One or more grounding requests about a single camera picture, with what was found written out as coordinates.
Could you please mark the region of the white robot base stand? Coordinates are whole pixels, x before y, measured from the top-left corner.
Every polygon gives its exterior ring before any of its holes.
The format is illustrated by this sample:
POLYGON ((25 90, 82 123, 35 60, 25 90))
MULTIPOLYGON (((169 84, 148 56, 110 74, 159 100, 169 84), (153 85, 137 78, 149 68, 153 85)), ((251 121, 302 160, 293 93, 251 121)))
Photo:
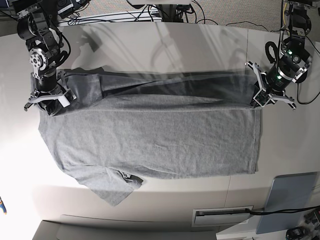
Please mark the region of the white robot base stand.
POLYGON ((151 15, 151 8, 158 11, 163 22, 183 23, 183 18, 189 22, 188 14, 196 14, 191 0, 127 0, 135 9, 147 8, 151 15))

